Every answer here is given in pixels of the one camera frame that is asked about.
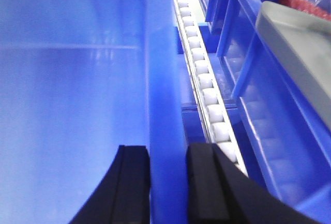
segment white roller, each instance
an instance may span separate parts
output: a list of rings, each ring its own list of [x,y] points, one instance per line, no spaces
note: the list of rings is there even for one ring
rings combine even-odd
[[[228,124],[225,122],[216,122],[212,124],[215,141],[225,142],[230,140]]]
[[[222,122],[224,120],[223,111],[220,104],[207,106],[207,111],[209,114],[209,120],[211,123]]]
[[[198,36],[192,36],[187,39],[188,39],[188,43],[190,44],[191,49],[201,47],[200,38]]]
[[[194,18],[192,16],[185,16],[182,18],[184,27],[193,26],[194,25]]]
[[[187,37],[198,36],[197,27],[187,26],[185,28],[185,33],[186,33]]]
[[[233,163],[237,162],[237,156],[232,142],[221,142],[217,145]]]
[[[212,75],[210,73],[200,74],[198,75],[198,78],[199,78],[200,87],[202,89],[213,87]]]
[[[217,92],[214,88],[205,88],[202,90],[203,98],[206,105],[217,104]]]
[[[192,53],[194,61],[205,59],[204,51],[202,48],[193,48],[193,49],[191,49],[191,53]]]
[[[180,8],[179,11],[182,17],[191,16],[191,10],[189,7]]]
[[[188,1],[187,0],[177,0],[177,2],[178,2],[178,6],[180,8],[188,7]]]
[[[209,73],[208,70],[208,63],[206,60],[198,60],[195,61],[195,69],[197,71],[197,74],[203,74],[203,73]]]

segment gray plastic tray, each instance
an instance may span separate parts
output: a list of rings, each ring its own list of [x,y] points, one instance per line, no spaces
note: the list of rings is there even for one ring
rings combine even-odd
[[[331,22],[264,2],[256,28],[331,129]]]

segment blue plastic bin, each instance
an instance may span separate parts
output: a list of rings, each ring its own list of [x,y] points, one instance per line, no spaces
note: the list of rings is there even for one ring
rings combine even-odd
[[[67,223],[119,144],[146,145],[154,223],[186,223],[171,0],[0,0],[0,223]]]
[[[208,1],[217,55],[268,190],[331,223],[331,133],[255,31],[262,1]]]

